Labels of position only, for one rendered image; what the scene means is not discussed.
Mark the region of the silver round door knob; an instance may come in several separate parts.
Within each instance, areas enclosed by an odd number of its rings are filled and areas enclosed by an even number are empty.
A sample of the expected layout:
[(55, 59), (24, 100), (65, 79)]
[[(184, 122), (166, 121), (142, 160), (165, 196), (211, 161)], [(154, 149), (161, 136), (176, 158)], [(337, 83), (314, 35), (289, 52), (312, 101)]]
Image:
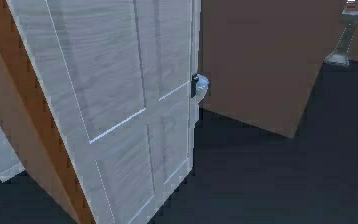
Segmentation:
[(207, 77), (197, 73), (194, 74), (191, 78), (191, 97), (196, 97), (201, 101), (208, 90), (209, 80)]

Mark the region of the white panelled room door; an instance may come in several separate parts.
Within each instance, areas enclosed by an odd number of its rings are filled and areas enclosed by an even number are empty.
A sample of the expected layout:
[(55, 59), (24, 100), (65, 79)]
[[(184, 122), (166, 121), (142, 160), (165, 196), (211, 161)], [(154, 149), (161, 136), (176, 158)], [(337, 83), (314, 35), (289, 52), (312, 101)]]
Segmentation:
[(200, 0), (6, 0), (96, 224), (149, 224), (193, 166)]

